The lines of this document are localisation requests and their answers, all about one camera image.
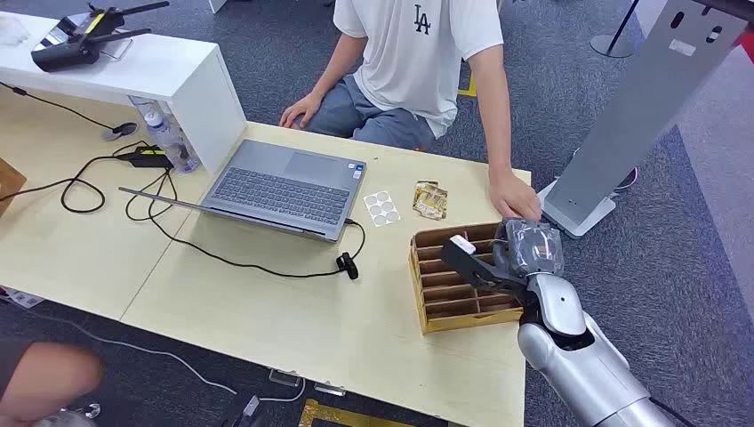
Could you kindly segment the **person's right hand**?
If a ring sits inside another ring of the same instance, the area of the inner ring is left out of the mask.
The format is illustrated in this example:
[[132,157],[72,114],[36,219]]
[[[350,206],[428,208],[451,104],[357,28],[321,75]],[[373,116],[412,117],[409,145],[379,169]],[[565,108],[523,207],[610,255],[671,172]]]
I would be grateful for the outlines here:
[[305,129],[310,119],[319,111],[323,98],[322,93],[308,93],[284,111],[279,125],[289,129]]

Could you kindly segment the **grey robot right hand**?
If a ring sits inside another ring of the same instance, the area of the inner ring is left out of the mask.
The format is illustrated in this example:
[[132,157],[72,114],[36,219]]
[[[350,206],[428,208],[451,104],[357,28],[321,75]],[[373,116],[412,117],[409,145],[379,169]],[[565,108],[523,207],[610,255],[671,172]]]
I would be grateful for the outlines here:
[[547,273],[562,276],[565,269],[560,230],[548,223],[506,218],[495,231],[493,263],[522,278]]

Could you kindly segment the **person's left hand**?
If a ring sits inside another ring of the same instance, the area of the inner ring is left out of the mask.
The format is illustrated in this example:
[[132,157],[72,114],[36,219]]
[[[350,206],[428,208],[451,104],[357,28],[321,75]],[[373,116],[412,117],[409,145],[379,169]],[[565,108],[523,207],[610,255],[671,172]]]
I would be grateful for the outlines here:
[[510,169],[490,170],[489,198],[503,218],[541,219],[541,201],[533,188]]

